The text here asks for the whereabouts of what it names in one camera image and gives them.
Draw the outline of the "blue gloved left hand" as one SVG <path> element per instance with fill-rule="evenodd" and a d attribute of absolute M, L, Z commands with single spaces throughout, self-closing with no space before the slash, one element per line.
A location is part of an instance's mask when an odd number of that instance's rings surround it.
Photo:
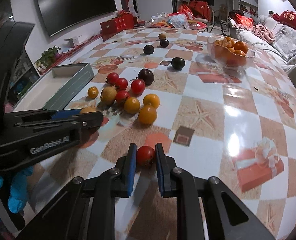
<path fill-rule="evenodd" d="M 7 205 L 11 213 L 19 213 L 23 211 L 27 199 L 27 178 L 33 174 L 33 166 L 30 166 L 17 173 L 9 188 L 9 198 Z M 0 189 L 4 185 L 4 179 L 0 176 Z"/>

